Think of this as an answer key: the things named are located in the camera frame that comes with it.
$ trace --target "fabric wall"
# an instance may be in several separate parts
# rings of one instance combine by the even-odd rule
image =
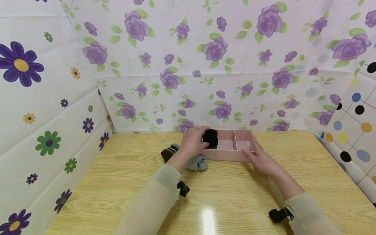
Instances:
[[[0,234],[41,235],[112,123],[60,1],[3,0],[0,16]]]

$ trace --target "blue dot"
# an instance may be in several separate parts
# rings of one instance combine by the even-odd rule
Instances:
[[[363,162],[369,162],[370,161],[370,154],[367,152],[367,151],[364,151],[364,150],[361,150],[359,149],[357,152],[356,152],[356,155],[358,156],[358,158],[363,161]]]
[[[354,93],[352,99],[354,102],[358,102],[360,100],[360,94],[358,92]]]
[[[341,121],[335,121],[333,124],[334,130],[341,130],[342,129],[342,123]]]

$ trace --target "black dot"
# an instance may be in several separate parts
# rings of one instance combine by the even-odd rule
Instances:
[[[364,113],[364,106],[363,105],[358,105],[356,108],[355,108],[355,113],[358,114],[358,115],[361,115]]]

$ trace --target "flower center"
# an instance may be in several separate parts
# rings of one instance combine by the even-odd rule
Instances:
[[[18,69],[21,72],[26,72],[26,71],[29,70],[28,63],[26,61],[24,61],[23,59],[16,59],[13,62],[13,65],[14,65],[14,67],[16,67],[16,69]]]

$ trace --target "yellow dot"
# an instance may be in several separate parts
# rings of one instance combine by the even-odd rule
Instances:
[[[370,132],[372,130],[372,125],[370,123],[362,123],[361,128],[364,132]]]

